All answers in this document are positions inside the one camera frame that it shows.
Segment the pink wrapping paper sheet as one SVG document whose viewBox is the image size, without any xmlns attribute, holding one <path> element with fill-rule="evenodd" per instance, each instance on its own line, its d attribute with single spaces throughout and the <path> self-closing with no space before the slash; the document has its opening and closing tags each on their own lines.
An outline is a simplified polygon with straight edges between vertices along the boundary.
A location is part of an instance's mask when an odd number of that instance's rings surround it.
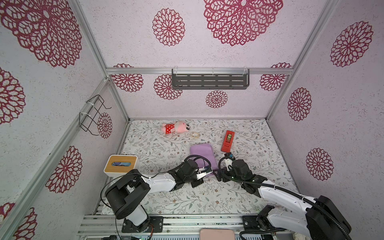
<svg viewBox="0 0 384 240">
<path fill-rule="evenodd" d="M 215 158 L 213 148 L 210 144 L 198 144 L 190 147 L 190 155 L 199 155 L 206 158 L 211 163 L 211 168 L 214 171 L 210 174 L 211 177 L 216 177 L 218 172 L 218 162 Z"/>
</svg>

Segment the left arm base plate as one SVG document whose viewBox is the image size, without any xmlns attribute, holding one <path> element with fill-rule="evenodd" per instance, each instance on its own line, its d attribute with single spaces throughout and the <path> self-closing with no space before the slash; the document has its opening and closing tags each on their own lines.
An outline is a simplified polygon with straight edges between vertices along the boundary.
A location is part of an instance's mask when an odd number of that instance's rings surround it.
<svg viewBox="0 0 384 240">
<path fill-rule="evenodd" d="M 155 216 L 147 219 L 136 226 L 128 218 L 124 219 L 122 233 L 161 233 L 163 231 L 164 217 Z"/>
</svg>

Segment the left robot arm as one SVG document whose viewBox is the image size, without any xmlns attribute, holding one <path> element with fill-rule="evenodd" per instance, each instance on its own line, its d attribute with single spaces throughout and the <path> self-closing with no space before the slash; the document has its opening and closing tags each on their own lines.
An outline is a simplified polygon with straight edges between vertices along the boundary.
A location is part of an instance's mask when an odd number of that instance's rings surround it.
<svg viewBox="0 0 384 240">
<path fill-rule="evenodd" d="M 126 219 L 135 227 L 147 226 L 150 217 L 142 206 L 142 200 L 148 194 L 173 192 L 185 184 L 194 188 L 212 173 L 212 164 L 208 159 L 190 155 L 177 167 L 152 177 L 133 169 L 116 178 L 117 181 L 102 192 L 118 220 Z"/>
</svg>

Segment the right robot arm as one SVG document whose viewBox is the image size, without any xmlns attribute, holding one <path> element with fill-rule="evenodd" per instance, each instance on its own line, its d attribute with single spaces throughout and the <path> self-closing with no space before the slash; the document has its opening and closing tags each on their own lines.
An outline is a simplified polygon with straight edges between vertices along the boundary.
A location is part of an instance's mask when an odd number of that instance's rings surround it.
<svg viewBox="0 0 384 240">
<path fill-rule="evenodd" d="M 243 218 L 245 234 L 269 235 L 292 231 L 312 240 L 349 240 L 351 226 L 335 204 L 327 197 L 303 196 L 276 185 L 267 178 L 253 174 L 244 160 L 223 157 L 218 165 L 220 175 L 239 183 L 249 194 L 275 202 L 287 209 L 281 211 L 274 206 L 264 207 L 257 216 Z"/>
</svg>

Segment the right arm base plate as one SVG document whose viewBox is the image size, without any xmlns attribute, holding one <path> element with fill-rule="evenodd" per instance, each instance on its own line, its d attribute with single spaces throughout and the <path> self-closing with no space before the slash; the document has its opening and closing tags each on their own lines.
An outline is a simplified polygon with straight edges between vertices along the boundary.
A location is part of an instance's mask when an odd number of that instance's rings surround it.
<svg viewBox="0 0 384 240">
<path fill-rule="evenodd" d="M 242 220 L 246 232 L 269 234 L 286 230 L 284 228 L 274 227 L 265 216 L 247 215 L 243 216 Z"/>
</svg>

